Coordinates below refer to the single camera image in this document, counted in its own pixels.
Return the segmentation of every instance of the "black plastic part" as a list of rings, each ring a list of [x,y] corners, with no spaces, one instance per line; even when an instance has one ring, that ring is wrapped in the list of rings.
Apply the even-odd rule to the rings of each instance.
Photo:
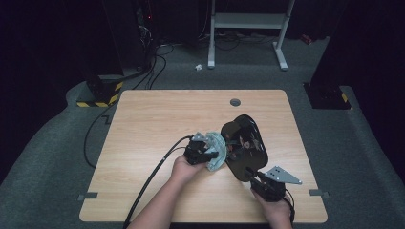
[[[259,181],[252,177],[250,184],[251,188],[267,202],[277,202],[286,195],[286,184],[270,178]]]
[[[218,157],[218,152],[205,154],[205,151],[205,142],[191,140],[185,147],[184,155],[187,162],[191,165],[205,163],[210,161],[212,158]]]
[[[227,147],[226,164],[238,180],[250,181],[251,176],[246,174],[246,168],[255,173],[267,165],[267,151],[259,128],[247,114],[239,115],[234,121],[224,124],[221,136]]]

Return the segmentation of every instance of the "silver metal plate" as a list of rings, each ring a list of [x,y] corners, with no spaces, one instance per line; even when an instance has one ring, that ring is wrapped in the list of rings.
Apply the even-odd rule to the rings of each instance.
[[[286,170],[282,169],[279,166],[274,166],[269,171],[265,172],[266,177],[273,179],[277,182],[283,183],[293,183],[293,184],[302,184],[303,182],[297,177],[291,175]]]

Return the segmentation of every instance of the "person's right hand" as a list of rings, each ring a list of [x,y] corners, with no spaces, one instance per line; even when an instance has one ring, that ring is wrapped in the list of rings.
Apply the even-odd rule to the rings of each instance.
[[[289,205],[284,201],[267,202],[254,190],[250,189],[253,196],[259,201],[263,208],[263,214],[265,215],[268,223],[272,229],[291,229],[292,225],[289,221],[290,209]]]

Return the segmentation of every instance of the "stand leg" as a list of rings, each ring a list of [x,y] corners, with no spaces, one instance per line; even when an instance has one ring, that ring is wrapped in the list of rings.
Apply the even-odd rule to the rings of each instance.
[[[211,30],[209,36],[208,69],[215,68],[215,0],[212,0]]]
[[[291,17],[292,7],[294,6],[295,0],[290,0],[288,3],[288,8],[286,12],[286,16],[284,17],[283,26],[280,29],[280,35],[277,42],[273,42],[273,47],[277,55],[277,59],[280,63],[280,68],[282,71],[288,70],[288,65],[286,59],[284,58],[283,52],[281,51],[281,46],[283,44],[284,37],[286,35],[286,30],[288,27],[289,18]]]

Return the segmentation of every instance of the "light wood surface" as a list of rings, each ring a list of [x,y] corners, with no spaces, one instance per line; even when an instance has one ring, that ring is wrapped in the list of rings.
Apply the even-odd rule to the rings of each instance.
[[[239,107],[230,105],[241,100]],[[266,172],[278,165],[303,181],[287,184],[295,199],[295,222],[324,222],[327,213],[288,98],[279,90],[154,90],[123,92],[84,200],[83,221],[125,221],[141,187],[167,151],[182,137],[219,132],[238,115],[257,123],[268,153]],[[185,140],[180,146],[186,146]],[[169,178],[175,151],[143,194],[136,215]],[[250,184],[237,180],[226,164],[204,170],[183,191],[174,222],[266,222]]]

